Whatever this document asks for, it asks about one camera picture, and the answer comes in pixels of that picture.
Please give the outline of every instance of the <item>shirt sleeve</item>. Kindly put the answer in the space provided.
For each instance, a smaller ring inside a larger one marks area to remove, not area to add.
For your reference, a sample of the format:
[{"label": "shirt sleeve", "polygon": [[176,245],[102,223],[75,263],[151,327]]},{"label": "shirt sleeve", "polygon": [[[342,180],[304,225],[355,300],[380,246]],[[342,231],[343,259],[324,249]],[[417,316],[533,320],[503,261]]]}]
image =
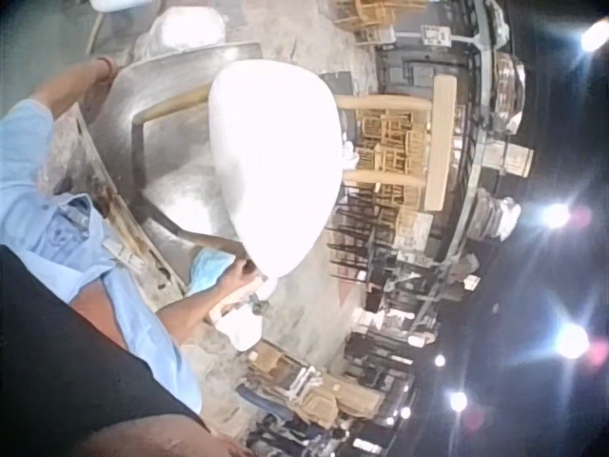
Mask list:
[{"label": "shirt sleeve", "polygon": [[35,100],[24,100],[0,121],[0,185],[35,186],[34,174],[47,160],[53,116]]},{"label": "shirt sleeve", "polygon": [[35,100],[24,100],[0,121],[0,241],[35,221],[40,209],[36,172],[45,164],[52,138],[53,116]]}]

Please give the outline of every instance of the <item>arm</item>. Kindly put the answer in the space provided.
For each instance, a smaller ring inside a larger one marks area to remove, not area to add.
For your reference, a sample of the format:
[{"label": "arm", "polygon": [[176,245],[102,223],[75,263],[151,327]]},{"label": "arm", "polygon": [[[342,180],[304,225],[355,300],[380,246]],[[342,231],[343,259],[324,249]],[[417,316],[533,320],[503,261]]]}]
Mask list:
[{"label": "arm", "polygon": [[49,154],[53,115],[58,116],[101,78],[103,61],[68,70],[19,102],[0,120],[0,242],[22,246],[47,203],[38,194],[36,172]]},{"label": "arm", "polygon": [[86,64],[72,67],[46,82],[36,90],[31,98],[49,108],[53,117],[57,119],[83,98],[95,84],[111,81],[116,72],[115,64],[109,59],[108,61],[86,62]]},{"label": "arm", "polygon": [[253,264],[246,260],[236,260],[213,288],[172,303],[160,309],[156,315],[180,345],[214,307],[240,288],[251,284],[257,275]]}]

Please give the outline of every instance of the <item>bracelet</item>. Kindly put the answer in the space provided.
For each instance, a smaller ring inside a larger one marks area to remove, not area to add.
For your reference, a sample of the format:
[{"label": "bracelet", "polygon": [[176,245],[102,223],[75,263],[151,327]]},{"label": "bracelet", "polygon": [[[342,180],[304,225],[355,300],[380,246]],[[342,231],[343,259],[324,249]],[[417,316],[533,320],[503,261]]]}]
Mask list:
[{"label": "bracelet", "polygon": [[109,79],[112,76],[112,73],[113,73],[113,70],[114,70],[114,66],[110,62],[110,59],[108,59],[107,57],[98,57],[97,60],[101,60],[102,62],[104,62],[108,66],[108,76],[103,79],[103,81],[105,81],[105,80]]}]

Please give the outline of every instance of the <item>light blue shirt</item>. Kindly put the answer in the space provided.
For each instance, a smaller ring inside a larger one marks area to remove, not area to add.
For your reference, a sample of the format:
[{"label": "light blue shirt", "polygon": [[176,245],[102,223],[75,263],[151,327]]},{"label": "light blue shirt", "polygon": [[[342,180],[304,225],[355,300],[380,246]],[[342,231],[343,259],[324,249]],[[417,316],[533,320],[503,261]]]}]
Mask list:
[{"label": "light blue shirt", "polygon": [[35,174],[47,160],[52,129],[49,109],[34,100],[18,103],[0,121],[0,244],[65,303],[101,279],[128,350],[198,414],[202,399],[194,373],[129,271],[103,246],[106,238],[120,241],[114,231],[87,195],[39,193]]}]

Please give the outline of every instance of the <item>white chair seat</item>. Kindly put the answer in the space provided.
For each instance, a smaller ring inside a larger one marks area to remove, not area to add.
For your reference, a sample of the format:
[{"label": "white chair seat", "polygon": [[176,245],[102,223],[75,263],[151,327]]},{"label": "white chair seat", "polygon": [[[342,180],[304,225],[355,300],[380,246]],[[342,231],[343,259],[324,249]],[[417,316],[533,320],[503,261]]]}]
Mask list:
[{"label": "white chair seat", "polygon": [[261,272],[277,278],[305,258],[342,181],[341,124],[315,74],[267,60],[220,72],[209,137],[230,219]]}]

